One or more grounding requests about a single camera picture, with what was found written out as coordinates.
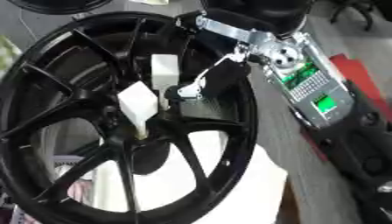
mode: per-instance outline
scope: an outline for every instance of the screw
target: screw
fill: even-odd
[[[230,166],[231,165],[230,161],[228,161],[228,160],[224,160],[222,163],[225,166]]]
[[[176,26],[181,26],[181,19],[177,19],[177,21],[176,21]]]

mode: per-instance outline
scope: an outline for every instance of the wire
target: wire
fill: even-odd
[[[25,19],[23,18],[23,11],[22,9],[19,10],[19,21],[20,23],[26,28],[26,30],[29,32],[30,36],[34,39],[34,41],[38,41],[37,35],[32,31],[32,28],[25,22]]]

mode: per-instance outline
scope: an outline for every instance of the bolt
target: bolt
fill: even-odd
[[[205,20],[204,17],[202,17],[202,16],[196,17],[196,25],[197,25],[198,27],[203,26],[204,23],[205,23],[205,21],[206,21],[206,20]]]

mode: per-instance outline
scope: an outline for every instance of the wheel spoke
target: wheel spoke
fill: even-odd
[[[78,102],[76,100],[64,101],[55,108],[50,108],[25,122],[21,122],[17,127],[6,130],[0,135],[0,138],[5,139],[22,133],[28,135],[51,124],[76,117],[75,110],[80,106]]]
[[[244,126],[239,122],[232,122],[227,120],[184,117],[183,122],[188,128],[189,132],[196,132],[202,130],[220,130],[229,135],[240,135],[245,132]]]
[[[92,38],[90,38],[87,34],[73,30],[73,35],[83,44],[88,46],[91,50],[93,50],[96,54],[100,55],[103,60],[105,60],[118,74],[119,77],[123,77],[124,73],[121,69],[120,61],[117,57],[107,50],[102,45],[95,42]]]
[[[185,71],[185,64],[184,63],[185,63],[186,53],[188,52],[189,45],[191,44],[193,39],[194,39],[194,36],[189,35],[186,38],[186,41],[184,42],[183,47],[181,48],[181,52],[180,52],[178,61],[179,61],[179,66],[180,66],[182,72]]]
[[[120,176],[122,178],[122,185],[124,188],[125,197],[127,198],[128,213],[133,216],[135,223],[139,223],[137,215],[137,197],[135,193],[135,180],[133,177],[134,162],[132,146],[125,144],[126,141],[116,142],[117,151],[117,164]]]
[[[128,209],[131,213],[137,213],[137,198],[135,195],[135,182],[133,178],[133,156],[125,150],[118,158],[118,168],[122,178],[125,196],[127,197]]]
[[[139,18],[136,22],[136,26],[134,31],[132,32],[132,35],[129,39],[129,42],[125,46],[125,51],[127,52],[128,59],[130,60],[134,47],[136,45],[137,40],[139,39],[140,36],[140,30],[142,28],[142,25],[145,23],[146,19],[145,18]]]
[[[201,193],[211,192],[211,186],[207,175],[204,173],[203,167],[201,166],[188,135],[175,136],[172,141],[178,147],[193,171],[197,184],[196,190]]]
[[[68,198],[68,188],[84,174],[92,171],[97,166],[112,158],[112,150],[104,144],[96,150],[94,155],[83,158],[78,164],[73,166],[71,170],[54,181],[54,183],[46,188],[38,197],[38,202],[61,202]]]
[[[75,89],[75,87],[71,85],[71,83],[67,83],[61,80],[59,77],[55,77],[54,75],[48,73],[47,71],[37,66],[31,64],[25,64],[23,70],[27,73],[40,74],[45,76],[47,79],[49,79],[52,82],[52,84],[54,84],[54,86],[59,91],[61,91],[65,95],[70,95]]]

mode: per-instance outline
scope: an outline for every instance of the white block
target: white block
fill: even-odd
[[[141,81],[118,94],[121,111],[136,126],[139,137],[147,137],[145,122],[158,112],[158,98]]]
[[[179,57],[171,54],[153,54],[151,56],[152,88],[159,90],[159,101],[167,108],[165,91],[179,84]]]

